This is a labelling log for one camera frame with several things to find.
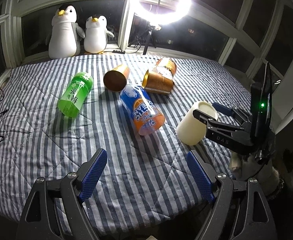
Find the cream white cup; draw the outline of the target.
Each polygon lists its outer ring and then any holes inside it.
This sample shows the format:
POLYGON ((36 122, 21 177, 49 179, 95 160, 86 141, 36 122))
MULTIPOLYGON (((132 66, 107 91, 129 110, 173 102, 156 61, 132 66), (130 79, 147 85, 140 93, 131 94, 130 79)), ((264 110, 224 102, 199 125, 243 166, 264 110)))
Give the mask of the cream white cup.
POLYGON ((177 137, 188 146, 198 144, 206 135, 206 125, 193 117, 193 111, 196 109, 215 120, 218 119, 217 111, 210 103, 205 101, 194 102, 176 129, 177 137))

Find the orange clear snack cup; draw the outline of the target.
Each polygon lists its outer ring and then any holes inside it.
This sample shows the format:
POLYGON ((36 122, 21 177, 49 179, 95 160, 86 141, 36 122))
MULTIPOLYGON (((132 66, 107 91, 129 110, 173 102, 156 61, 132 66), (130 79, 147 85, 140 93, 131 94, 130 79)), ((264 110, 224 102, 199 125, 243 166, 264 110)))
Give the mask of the orange clear snack cup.
POLYGON ((177 71, 177 65, 170 58, 159 59, 153 69, 154 72, 161 74, 167 79, 173 79, 177 71))

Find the blue orange soda cup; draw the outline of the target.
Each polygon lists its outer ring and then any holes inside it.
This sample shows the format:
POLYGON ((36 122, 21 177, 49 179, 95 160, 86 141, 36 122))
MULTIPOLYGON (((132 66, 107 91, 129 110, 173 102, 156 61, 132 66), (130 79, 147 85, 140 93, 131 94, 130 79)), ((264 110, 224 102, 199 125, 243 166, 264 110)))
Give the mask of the blue orange soda cup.
POLYGON ((149 135, 165 123, 164 115, 142 86, 126 85, 120 99, 139 135, 149 135))

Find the wide brown paper cup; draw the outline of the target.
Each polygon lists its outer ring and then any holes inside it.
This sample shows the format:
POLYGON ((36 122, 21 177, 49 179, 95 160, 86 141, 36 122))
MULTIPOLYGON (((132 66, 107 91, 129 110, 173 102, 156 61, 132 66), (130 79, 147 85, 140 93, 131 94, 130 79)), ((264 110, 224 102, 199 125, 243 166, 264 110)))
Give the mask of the wide brown paper cup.
POLYGON ((151 93, 170 94, 174 83, 172 79, 168 79, 163 75, 147 70, 143 80, 142 87, 151 93))

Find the green plastic cup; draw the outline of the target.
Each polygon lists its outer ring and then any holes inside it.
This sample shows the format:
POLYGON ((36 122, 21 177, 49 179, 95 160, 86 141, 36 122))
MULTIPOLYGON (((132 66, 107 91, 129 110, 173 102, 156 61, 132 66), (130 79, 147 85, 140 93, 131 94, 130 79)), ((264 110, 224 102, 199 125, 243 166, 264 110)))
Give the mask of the green plastic cup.
POLYGON ((75 118, 93 87, 93 78, 86 72, 77 73, 70 81, 62 97, 58 100, 58 109, 63 115, 75 118))

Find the slim brown paper cup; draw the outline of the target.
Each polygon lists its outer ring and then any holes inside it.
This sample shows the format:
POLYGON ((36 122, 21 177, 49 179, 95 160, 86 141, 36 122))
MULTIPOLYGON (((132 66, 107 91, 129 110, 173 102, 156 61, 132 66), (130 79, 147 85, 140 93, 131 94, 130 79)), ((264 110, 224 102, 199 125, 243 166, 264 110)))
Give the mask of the slim brown paper cup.
POLYGON ((121 92, 127 85, 130 68, 126 64, 120 64, 106 72, 103 78, 104 86, 112 92, 121 92))

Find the black light tripod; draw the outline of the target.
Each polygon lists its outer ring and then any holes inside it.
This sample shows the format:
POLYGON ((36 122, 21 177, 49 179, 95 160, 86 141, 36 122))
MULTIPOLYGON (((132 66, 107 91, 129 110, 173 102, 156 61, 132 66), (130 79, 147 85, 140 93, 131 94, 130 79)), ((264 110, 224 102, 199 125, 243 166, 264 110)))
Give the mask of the black light tripod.
POLYGON ((161 28, 156 29, 155 26, 147 24, 145 27, 136 26, 133 33, 130 35, 128 46, 134 45, 134 47, 138 47, 137 51, 144 46, 143 55, 147 54, 147 50, 150 46, 157 48, 156 42, 156 32, 161 28))

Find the small penguin plush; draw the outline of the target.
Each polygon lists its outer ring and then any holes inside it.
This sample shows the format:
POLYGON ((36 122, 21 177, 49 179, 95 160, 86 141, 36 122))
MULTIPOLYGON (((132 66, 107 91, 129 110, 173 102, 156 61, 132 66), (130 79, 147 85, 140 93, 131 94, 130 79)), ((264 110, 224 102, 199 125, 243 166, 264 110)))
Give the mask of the small penguin plush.
POLYGON ((90 16, 86 20, 85 27, 84 49, 87 53, 101 54, 108 44, 108 37, 115 37, 107 29, 107 19, 103 15, 98 17, 90 16))

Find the large penguin plush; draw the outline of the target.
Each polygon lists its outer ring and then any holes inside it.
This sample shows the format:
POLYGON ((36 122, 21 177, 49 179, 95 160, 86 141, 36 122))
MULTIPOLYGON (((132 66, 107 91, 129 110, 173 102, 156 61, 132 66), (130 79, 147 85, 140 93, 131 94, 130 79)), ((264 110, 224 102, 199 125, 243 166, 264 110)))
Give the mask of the large penguin plush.
POLYGON ((73 5, 57 9, 52 18, 52 32, 48 44, 50 59, 63 59, 80 53, 80 41, 85 31, 77 23, 77 12, 73 5))

